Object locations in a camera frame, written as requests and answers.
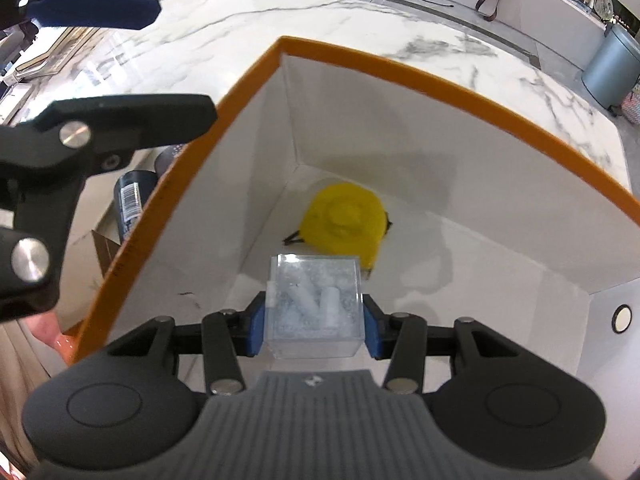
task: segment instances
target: floor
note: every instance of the floor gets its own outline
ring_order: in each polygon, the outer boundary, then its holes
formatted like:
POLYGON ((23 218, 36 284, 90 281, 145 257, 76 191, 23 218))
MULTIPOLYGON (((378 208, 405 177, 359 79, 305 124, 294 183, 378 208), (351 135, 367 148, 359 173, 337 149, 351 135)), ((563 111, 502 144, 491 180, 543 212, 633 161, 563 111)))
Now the floor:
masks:
POLYGON ((420 19, 444 23, 517 56, 552 76, 609 116, 616 124, 625 149, 628 172, 634 195, 640 198, 640 126, 624 117, 612 117, 591 97, 580 79, 581 70, 551 49, 499 22, 486 22, 475 10, 448 0, 367 0, 410 11, 420 19))

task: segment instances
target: trash can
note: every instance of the trash can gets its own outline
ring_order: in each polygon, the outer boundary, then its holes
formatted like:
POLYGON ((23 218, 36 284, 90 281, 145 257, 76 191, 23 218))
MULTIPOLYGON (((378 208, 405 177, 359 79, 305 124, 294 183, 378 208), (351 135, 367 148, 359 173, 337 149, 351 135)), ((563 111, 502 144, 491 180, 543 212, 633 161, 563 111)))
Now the trash can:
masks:
POLYGON ((640 45, 616 23, 582 73, 582 82, 604 108, 619 105, 640 76, 640 45))

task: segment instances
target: white marble tabletop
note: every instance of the white marble tabletop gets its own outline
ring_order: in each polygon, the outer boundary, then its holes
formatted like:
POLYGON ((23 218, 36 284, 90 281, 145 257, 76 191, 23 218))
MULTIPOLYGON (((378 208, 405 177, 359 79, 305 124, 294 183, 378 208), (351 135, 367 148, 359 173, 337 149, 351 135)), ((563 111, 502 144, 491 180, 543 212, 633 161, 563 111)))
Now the white marble tabletop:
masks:
POLYGON ((453 81, 559 137, 630 190, 614 124, 526 62, 439 23, 357 0, 161 0, 140 31, 96 34, 57 75, 33 81, 21 113, 53 100, 195 92, 217 102, 278 37, 298 36, 398 60, 453 81))

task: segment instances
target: white container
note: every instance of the white container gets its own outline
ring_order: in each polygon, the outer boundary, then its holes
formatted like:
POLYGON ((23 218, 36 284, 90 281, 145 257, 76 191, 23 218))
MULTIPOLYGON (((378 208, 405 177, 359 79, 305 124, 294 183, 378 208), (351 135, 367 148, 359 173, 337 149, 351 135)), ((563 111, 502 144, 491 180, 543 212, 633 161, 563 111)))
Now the white container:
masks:
POLYGON ((277 358, 352 357, 364 340, 360 265, 352 256, 271 259, 264 339, 277 358))

